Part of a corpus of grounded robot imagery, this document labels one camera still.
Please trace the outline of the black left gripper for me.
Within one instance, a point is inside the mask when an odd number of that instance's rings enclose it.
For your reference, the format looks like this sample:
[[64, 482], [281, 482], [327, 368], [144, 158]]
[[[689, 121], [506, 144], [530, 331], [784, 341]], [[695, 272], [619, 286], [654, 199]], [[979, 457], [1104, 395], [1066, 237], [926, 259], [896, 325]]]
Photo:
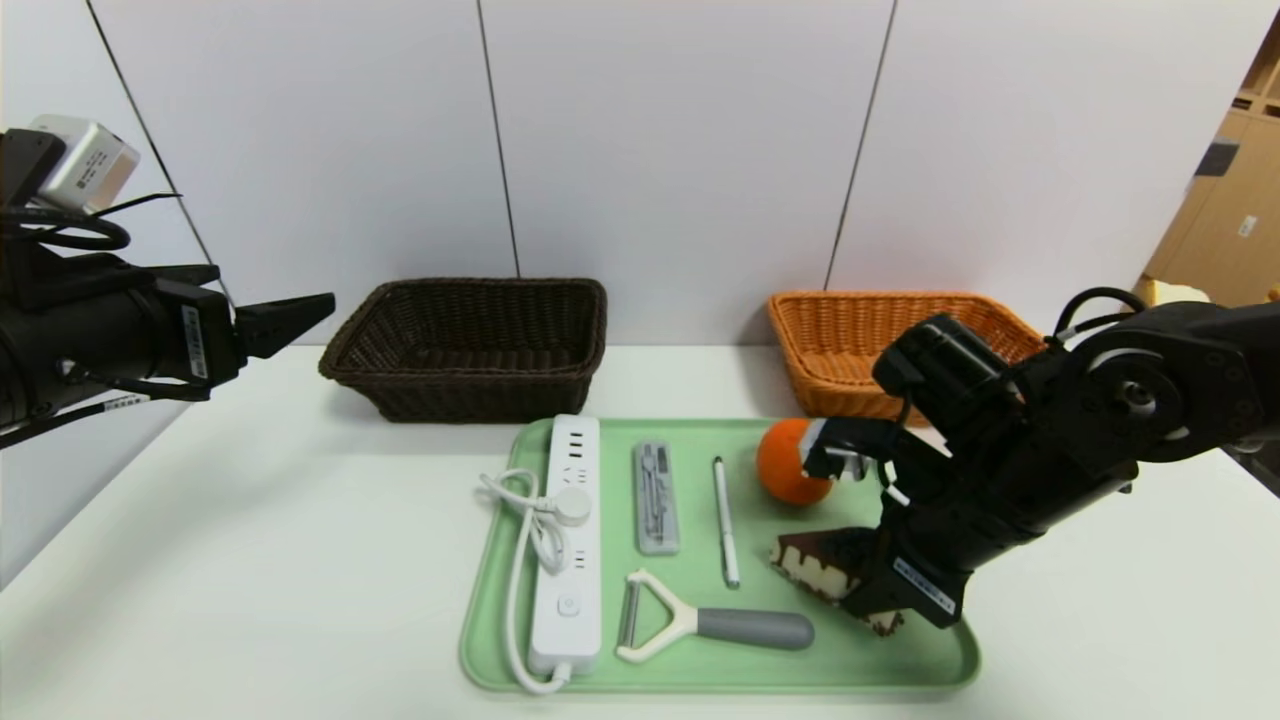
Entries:
[[206, 398], [335, 307], [334, 293], [238, 306], [234, 329], [221, 293], [165, 279], [40, 310], [3, 302], [3, 429], [113, 392]]

